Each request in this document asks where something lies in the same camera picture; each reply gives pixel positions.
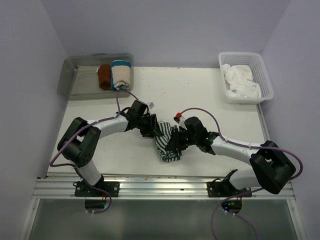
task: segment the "glass panel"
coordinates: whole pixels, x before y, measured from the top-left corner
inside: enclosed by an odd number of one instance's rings
[[[296,240],[286,200],[243,200],[240,214],[261,240]],[[85,213],[81,199],[43,199],[31,240],[206,240],[217,200],[120,200],[102,214]],[[222,240],[254,240],[251,227],[224,211],[215,216]]]

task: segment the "white plastic basket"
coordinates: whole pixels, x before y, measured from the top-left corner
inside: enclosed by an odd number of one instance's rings
[[[258,104],[264,100],[270,100],[274,97],[270,78],[265,66],[265,63],[260,54],[253,52],[221,52],[219,54],[219,64],[222,76],[222,85],[226,102],[229,104]],[[261,97],[233,97],[227,92],[229,84],[225,80],[225,75],[222,71],[222,65],[247,65],[252,71],[253,81],[258,83],[261,88]]]

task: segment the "metal frame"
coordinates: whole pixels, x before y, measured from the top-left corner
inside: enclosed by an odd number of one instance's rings
[[[265,140],[269,140],[269,132],[262,112],[257,105],[257,112]],[[105,181],[120,182],[119,196],[121,200],[217,200],[224,198],[208,197],[207,182],[219,177],[207,176],[154,176],[154,175],[106,175]],[[31,204],[20,235],[20,240],[27,240],[31,234],[40,199],[85,199],[75,197],[74,182],[80,178],[76,173],[48,172],[46,179],[38,179],[33,191]],[[299,240],[305,240],[306,235],[300,220],[294,191],[288,182],[278,195],[265,190],[256,192],[246,200],[287,200],[288,208]]]
[[[293,227],[295,229],[298,240],[306,240],[307,235],[304,230],[300,215],[298,213],[297,204],[295,199],[288,199],[287,201],[289,212],[291,215]]]

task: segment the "rolled towel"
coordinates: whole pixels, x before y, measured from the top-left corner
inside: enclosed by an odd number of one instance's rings
[[[165,147],[170,141],[172,129],[176,129],[177,126],[171,127],[170,123],[165,121],[159,122],[158,124],[163,136],[155,136],[153,139],[161,160],[167,163],[180,160],[182,155],[181,151],[173,152],[165,150]]]
[[[131,87],[131,63],[115,60],[111,63],[111,89],[129,90]]]
[[[103,90],[111,89],[111,68],[110,65],[104,64],[99,67],[98,71],[99,87]]]

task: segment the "white towel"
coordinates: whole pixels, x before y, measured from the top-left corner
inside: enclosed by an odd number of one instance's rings
[[[261,88],[253,82],[252,72],[247,65],[222,65],[224,79],[229,83],[227,93],[231,97],[261,98]]]

